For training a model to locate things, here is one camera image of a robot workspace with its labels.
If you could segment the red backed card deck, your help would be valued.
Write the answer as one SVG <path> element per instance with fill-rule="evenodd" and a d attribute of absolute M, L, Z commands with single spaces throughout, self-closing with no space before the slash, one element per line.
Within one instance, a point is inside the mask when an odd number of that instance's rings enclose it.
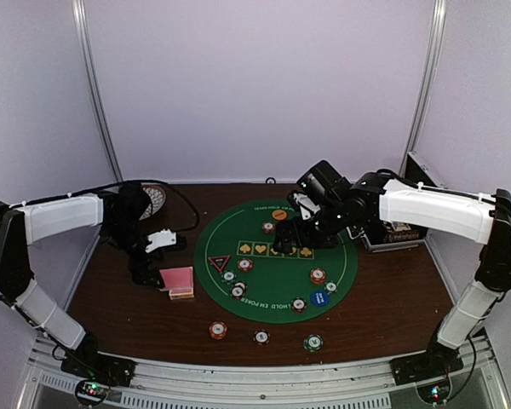
<path fill-rule="evenodd" d="M 191 291 L 193 289 L 192 267 L 166 268 L 159 270 L 164 287 L 161 291 Z"/>

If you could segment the orange big blind button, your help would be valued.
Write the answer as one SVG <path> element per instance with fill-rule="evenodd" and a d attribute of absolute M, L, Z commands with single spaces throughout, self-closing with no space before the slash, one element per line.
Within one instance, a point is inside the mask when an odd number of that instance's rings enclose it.
<path fill-rule="evenodd" d="M 272 218 L 275 221 L 283 221 L 288 217 L 288 212 L 286 210 L 274 210 L 272 212 Z"/>

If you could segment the blue small blind button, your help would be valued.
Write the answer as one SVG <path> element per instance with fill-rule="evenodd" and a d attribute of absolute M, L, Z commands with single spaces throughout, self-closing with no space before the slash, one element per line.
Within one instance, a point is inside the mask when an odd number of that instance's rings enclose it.
<path fill-rule="evenodd" d="M 330 296 L 326 291 L 314 291 L 310 296 L 310 301 L 316 307 L 324 307 L 329 304 Z"/>

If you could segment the black chip bottom mat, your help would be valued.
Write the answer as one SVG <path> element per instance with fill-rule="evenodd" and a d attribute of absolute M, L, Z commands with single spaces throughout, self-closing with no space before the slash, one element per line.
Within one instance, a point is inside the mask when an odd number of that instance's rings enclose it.
<path fill-rule="evenodd" d="M 294 298 L 290 303 L 290 308 L 296 313 L 302 313 L 307 309 L 307 301 L 303 298 Z"/>

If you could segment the black chips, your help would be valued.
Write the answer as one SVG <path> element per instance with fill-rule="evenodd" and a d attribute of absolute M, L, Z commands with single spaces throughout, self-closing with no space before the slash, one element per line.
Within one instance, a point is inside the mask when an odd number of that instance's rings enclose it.
<path fill-rule="evenodd" d="M 235 283 L 230 290 L 231 297 L 236 300 L 242 299 L 246 295 L 246 292 L 247 285 L 244 282 Z"/>

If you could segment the red five chip stack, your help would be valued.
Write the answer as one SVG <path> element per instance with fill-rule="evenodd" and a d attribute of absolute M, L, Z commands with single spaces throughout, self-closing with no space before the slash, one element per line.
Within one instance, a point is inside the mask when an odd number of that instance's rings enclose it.
<path fill-rule="evenodd" d="M 227 325 L 223 321 L 215 321 L 209 326 L 210 337 L 214 340 L 221 340 L 227 335 Z"/>

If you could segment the green chip stack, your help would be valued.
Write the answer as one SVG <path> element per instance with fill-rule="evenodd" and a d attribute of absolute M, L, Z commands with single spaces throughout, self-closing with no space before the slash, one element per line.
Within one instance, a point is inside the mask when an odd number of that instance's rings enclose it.
<path fill-rule="evenodd" d="M 311 334 L 303 340 L 303 348 L 309 352 L 314 353 L 321 350 L 324 346 L 324 339 L 318 334 Z"/>

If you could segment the black hundred chip stack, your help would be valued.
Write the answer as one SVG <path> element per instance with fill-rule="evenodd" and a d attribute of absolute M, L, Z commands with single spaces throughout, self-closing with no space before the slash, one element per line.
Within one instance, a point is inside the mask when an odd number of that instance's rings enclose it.
<path fill-rule="evenodd" d="M 270 342 L 270 333 L 268 331 L 260 330 L 256 331 L 253 336 L 253 340 L 258 345 L 265 345 Z"/>

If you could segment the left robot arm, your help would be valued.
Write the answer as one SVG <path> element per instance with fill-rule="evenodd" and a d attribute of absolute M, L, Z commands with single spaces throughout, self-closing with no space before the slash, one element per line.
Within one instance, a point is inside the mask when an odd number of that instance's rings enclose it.
<path fill-rule="evenodd" d="M 152 263 L 157 253 L 178 244 L 179 238 L 170 229 L 141 231 L 140 219 L 151 207 L 152 199 L 139 181 L 16 204 L 0 201 L 0 301 L 73 352 L 72 364 L 87 378 L 105 371 L 105 359 L 87 346 L 89 331 L 42 288 L 32 248 L 77 230 L 98 229 L 126 255 L 136 284 L 162 289 L 164 280 Z"/>

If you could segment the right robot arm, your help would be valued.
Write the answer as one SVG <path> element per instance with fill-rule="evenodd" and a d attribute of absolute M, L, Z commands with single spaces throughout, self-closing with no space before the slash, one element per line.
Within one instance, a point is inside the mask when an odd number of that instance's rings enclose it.
<path fill-rule="evenodd" d="M 439 375 L 452 362 L 451 351 L 511 291 L 511 195 L 506 190 L 456 192 L 408 181 L 391 170 L 350 182 L 321 161 L 296 182 L 287 200 L 299 214 L 278 223 L 273 242 L 278 252 L 295 245 L 333 248 L 340 232 L 380 222 L 402 222 L 480 245 L 473 278 L 439 324 L 435 345 L 420 357 L 425 375 Z"/>

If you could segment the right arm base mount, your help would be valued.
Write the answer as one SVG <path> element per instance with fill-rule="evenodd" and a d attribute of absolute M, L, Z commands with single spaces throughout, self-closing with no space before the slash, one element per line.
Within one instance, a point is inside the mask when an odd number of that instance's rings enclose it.
<path fill-rule="evenodd" d="M 395 358 L 390 361 L 393 378 L 397 386 L 420 383 L 428 379 L 446 377 L 451 372 L 460 371 L 464 364 L 460 358 L 445 362 L 430 358 L 426 353 Z"/>

